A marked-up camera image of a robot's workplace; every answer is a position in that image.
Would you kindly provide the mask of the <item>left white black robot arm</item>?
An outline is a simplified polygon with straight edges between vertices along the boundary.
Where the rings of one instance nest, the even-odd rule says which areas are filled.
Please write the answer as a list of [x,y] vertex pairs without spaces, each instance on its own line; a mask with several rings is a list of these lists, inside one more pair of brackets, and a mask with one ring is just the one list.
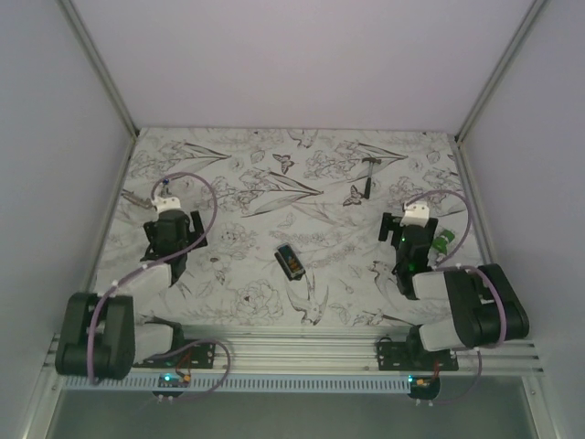
[[144,224],[148,246],[140,267],[113,282],[104,294],[70,297],[55,358],[58,374],[97,383],[121,380],[146,360],[157,359],[168,368],[185,360],[181,325],[143,316],[137,307],[179,281],[188,254],[207,246],[208,229],[198,212],[182,209],[177,197],[154,197],[152,204],[157,218]]

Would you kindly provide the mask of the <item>black fuse box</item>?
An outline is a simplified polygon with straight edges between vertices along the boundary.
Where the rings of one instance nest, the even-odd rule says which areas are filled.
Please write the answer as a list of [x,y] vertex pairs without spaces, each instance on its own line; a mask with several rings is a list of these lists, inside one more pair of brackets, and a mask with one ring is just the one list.
[[282,244],[276,248],[275,259],[290,281],[300,281],[305,269],[290,244]]

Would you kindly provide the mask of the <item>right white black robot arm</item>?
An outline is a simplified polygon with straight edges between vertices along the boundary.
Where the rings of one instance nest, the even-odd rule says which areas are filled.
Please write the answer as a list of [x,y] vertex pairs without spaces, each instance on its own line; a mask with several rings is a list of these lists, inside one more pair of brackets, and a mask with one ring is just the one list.
[[402,341],[378,342],[381,369],[456,370],[457,351],[494,348],[529,333],[527,312],[499,264],[431,266],[437,226],[424,202],[382,216],[378,239],[390,243],[395,261],[374,261],[370,270],[390,320],[409,333]]

